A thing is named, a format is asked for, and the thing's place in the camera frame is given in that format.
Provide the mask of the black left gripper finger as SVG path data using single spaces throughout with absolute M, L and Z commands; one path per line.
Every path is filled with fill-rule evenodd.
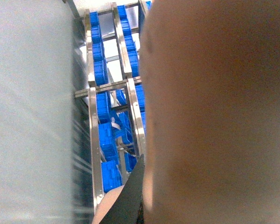
M 100 221 L 101 224 L 143 224 L 144 155 L 138 159 L 130 177 L 113 206 Z

